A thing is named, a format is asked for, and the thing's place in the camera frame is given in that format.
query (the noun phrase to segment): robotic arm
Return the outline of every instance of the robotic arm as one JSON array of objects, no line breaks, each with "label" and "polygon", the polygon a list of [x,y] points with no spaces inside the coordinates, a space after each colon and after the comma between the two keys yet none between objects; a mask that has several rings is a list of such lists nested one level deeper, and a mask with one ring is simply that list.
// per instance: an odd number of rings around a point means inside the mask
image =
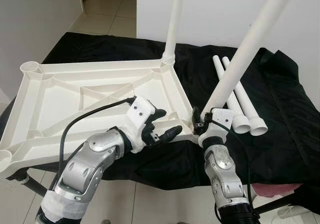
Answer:
[{"label": "robotic arm", "polygon": [[[165,115],[165,110],[136,97],[126,114],[124,126],[89,137],[66,164],[54,190],[47,191],[41,204],[43,213],[37,216],[36,223],[80,223],[103,172],[115,160],[129,151],[137,153],[146,145],[168,143],[181,133],[181,126],[160,136],[153,132],[152,122]],[[236,175],[234,161],[224,145],[228,134],[225,128],[230,129],[232,118],[231,110],[216,108],[205,115],[202,123],[200,115],[195,112],[194,133],[199,135],[198,143],[205,149],[204,168],[210,178],[221,222],[256,223],[241,180]]]},{"label": "robotic arm", "polygon": [[163,135],[153,132],[152,122],[166,115],[149,101],[136,97],[131,104],[124,126],[89,137],[83,148],[66,164],[54,190],[48,190],[41,203],[43,213],[36,223],[80,223],[92,200],[103,172],[129,151],[137,153],[144,146],[172,141],[181,126]]},{"label": "robotic arm", "polygon": [[[196,112],[193,113],[193,117],[194,121],[200,120]],[[236,174],[234,161],[224,145],[228,134],[226,129],[230,130],[232,119],[231,110],[214,108],[210,113],[206,113],[204,123],[194,123],[194,131],[200,135],[198,143],[205,149],[204,169],[211,182],[216,207],[220,213],[220,222],[259,223],[258,216],[253,211],[242,182]]]}]

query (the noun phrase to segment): white wall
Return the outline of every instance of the white wall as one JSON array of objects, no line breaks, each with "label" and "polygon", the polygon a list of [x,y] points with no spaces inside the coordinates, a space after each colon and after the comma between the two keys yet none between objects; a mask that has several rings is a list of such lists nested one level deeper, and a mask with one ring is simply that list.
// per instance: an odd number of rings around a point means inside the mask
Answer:
[{"label": "white wall", "polygon": [[[178,43],[238,47],[265,0],[184,0]],[[137,37],[165,41],[172,0],[137,0]],[[299,78],[320,109],[320,0],[290,0],[263,47],[299,65]]]},{"label": "white wall", "polygon": [[0,89],[0,103],[8,103],[10,101],[9,97]]},{"label": "white wall", "polygon": [[20,65],[42,62],[81,12],[81,0],[0,0],[0,88],[10,99]]}]

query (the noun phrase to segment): pink object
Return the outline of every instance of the pink object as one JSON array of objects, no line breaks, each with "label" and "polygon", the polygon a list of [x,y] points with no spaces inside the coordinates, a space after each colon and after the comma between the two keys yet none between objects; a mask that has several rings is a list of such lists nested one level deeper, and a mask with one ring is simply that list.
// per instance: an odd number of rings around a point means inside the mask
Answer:
[{"label": "pink object", "polygon": [[302,184],[269,185],[254,183],[252,187],[259,196],[273,197],[275,195],[284,195],[287,192],[297,189],[301,185]]}]

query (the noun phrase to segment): tile floor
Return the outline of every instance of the tile floor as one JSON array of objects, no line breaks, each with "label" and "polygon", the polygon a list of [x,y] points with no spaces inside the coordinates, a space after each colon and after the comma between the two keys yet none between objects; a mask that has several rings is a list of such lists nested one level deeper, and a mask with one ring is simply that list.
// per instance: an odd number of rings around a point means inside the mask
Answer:
[{"label": "tile floor", "polygon": [[86,0],[71,32],[135,38],[137,0]]},{"label": "tile floor", "polygon": [[[136,37],[136,0],[87,0],[71,32],[92,35]],[[48,187],[54,173],[30,169],[30,175]],[[0,223],[32,224],[42,198],[26,187],[0,179]],[[218,223],[213,212],[213,195],[208,186],[164,191],[129,180],[102,181],[82,223],[100,224],[190,224]],[[291,223],[261,217],[261,223]],[[307,213],[292,223],[320,224],[320,216]]]}]

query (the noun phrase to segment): white tape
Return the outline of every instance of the white tape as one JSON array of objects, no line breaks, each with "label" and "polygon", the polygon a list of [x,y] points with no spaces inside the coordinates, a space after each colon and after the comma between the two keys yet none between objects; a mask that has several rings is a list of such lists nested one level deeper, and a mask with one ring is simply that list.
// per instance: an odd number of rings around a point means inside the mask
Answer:
[{"label": "white tape", "polygon": [[72,201],[48,190],[41,203],[46,218],[57,222],[61,218],[82,219],[89,203]]}]

